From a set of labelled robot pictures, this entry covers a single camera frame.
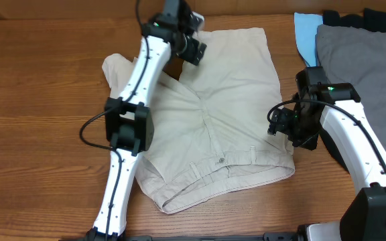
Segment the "beige shorts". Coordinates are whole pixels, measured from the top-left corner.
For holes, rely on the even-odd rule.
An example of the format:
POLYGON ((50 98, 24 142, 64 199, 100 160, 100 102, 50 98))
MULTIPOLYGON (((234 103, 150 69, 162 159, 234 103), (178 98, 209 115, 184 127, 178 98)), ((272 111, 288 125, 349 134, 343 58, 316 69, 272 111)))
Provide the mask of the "beige shorts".
POLYGON ((151 100, 154 136, 136 171, 142 192, 174 214, 219 195, 294 174, 294 148, 269 135, 280 83, 261 28, 201 31, 199 65, 159 77, 151 100))

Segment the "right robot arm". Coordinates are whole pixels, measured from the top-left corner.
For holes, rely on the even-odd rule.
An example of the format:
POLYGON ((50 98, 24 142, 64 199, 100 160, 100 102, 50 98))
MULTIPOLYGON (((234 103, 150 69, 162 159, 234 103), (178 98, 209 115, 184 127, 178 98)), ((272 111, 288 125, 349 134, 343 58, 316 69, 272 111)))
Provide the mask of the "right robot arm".
POLYGON ((306 224, 293 240, 386 240, 386 150, 371 128, 352 84, 329 83, 323 68, 296 74, 298 91, 267 114, 268 133, 287 135, 294 147, 314 150, 322 139, 344 163, 356 197, 339 221, 306 224))

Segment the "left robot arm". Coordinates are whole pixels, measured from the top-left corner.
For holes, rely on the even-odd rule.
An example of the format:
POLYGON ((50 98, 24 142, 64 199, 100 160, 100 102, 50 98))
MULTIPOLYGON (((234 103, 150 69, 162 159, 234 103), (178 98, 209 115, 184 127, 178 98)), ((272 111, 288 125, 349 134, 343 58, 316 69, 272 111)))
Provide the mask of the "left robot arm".
POLYGON ((152 94, 162 70, 172 58, 199 64, 206 44, 192 36, 203 25, 204 17, 193 12, 184 0, 166 0, 161 13, 139 24, 141 49, 131 77, 118 97, 107 99, 101 113, 111 166, 99 214, 85 240, 123 239, 137 164, 153 139, 149 108, 152 94))

